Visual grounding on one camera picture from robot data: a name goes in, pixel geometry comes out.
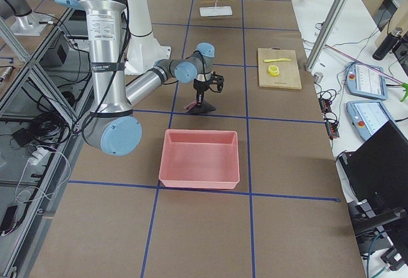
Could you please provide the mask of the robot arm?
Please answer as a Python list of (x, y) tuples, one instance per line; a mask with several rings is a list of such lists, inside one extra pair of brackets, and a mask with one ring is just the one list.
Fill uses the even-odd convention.
[(126, 86), (126, 97), (132, 105), (139, 103), (158, 87), (174, 78), (178, 82), (193, 83), (196, 99), (187, 106), (189, 114), (209, 113), (216, 107), (205, 101), (205, 92), (222, 92), (224, 77), (212, 70), (215, 47), (210, 43), (199, 43), (186, 59), (161, 59), (145, 73)]
[(133, 117), (124, 81), (124, 49), (129, 34), (122, 29), (127, 0), (54, 0), (86, 14), (94, 102), (78, 133), (106, 154), (125, 156), (142, 137)]

